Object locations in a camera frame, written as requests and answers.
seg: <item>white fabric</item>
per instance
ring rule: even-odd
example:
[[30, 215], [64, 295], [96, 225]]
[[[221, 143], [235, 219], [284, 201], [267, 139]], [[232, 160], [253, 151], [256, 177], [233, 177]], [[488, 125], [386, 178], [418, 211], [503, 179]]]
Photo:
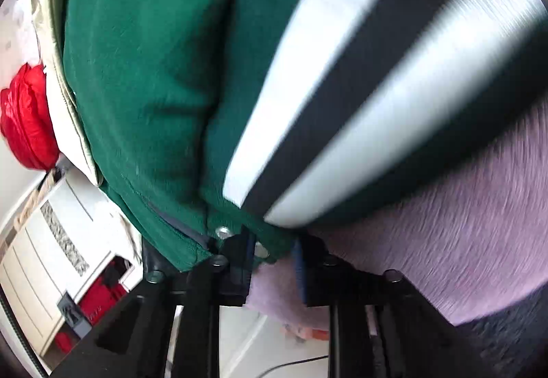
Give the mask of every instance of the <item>white fabric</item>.
[[14, 17], [16, 3], [17, 0], [4, 0], [0, 5], [0, 89], [8, 87], [17, 71], [28, 62], [26, 39], [20, 37], [17, 19]]
[[23, 61], [31, 67], [40, 64], [38, 37], [32, 23], [31, 0], [17, 0], [13, 6], [13, 21], [17, 24], [15, 36]]
[[32, 16], [42, 60], [46, 66], [46, 96], [59, 149], [89, 181], [98, 186], [101, 177], [76, 112], [76, 104], [65, 80], [59, 39], [64, 0], [31, 0]]
[[228, 166], [223, 187], [226, 199], [242, 206], [302, 107], [375, 1], [299, 1]]

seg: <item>white dresser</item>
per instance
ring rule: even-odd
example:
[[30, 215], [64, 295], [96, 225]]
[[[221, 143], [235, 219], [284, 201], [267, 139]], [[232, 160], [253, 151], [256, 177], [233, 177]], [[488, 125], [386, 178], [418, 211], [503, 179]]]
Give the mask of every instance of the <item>white dresser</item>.
[[78, 302], [115, 255], [133, 265], [121, 281], [127, 289], [142, 278], [133, 251], [118, 249], [116, 240], [127, 241], [127, 233], [115, 220], [94, 222], [101, 202], [109, 200], [78, 170], [69, 171], [39, 204], [0, 263], [0, 282], [10, 306], [40, 355], [64, 323], [57, 303], [65, 291]]

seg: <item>lavender fabric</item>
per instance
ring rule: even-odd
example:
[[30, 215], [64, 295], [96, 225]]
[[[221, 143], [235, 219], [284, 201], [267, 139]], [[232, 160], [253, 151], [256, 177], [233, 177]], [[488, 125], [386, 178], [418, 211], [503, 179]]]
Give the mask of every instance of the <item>lavender fabric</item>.
[[[453, 324], [525, 298], [548, 281], [548, 96], [409, 199], [354, 225], [312, 233], [360, 270], [401, 270]], [[254, 273], [248, 306], [328, 328], [327, 309], [300, 303], [291, 259]]]

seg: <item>red bag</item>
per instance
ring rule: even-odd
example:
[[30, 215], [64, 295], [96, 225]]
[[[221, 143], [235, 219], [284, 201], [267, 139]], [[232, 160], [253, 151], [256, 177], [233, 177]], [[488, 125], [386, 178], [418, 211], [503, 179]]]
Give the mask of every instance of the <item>red bag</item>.
[[127, 292], [123, 285], [116, 284], [113, 288], [109, 288], [103, 282], [101, 275], [86, 291], [78, 306], [90, 324], [95, 325], [125, 295]]
[[70, 353], [72, 347], [74, 347], [76, 343], [73, 342], [70, 336], [68, 336], [65, 332], [60, 331], [55, 336], [55, 344], [57, 344], [57, 347], [59, 347], [61, 352], [67, 354]]
[[0, 131], [25, 167], [50, 170], [59, 158], [46, 99], [43, 65], [21, 67], [8, 89], [0, 91]]

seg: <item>clothing pile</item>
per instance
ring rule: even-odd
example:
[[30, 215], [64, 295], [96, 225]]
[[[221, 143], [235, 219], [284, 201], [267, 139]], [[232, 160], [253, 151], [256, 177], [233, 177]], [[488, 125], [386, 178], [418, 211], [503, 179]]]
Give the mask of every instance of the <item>clothing pile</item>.
[[60, 149], [180, 270], [306, 228], [456, 322], [548, 277], [546, 0], [36, 1]]

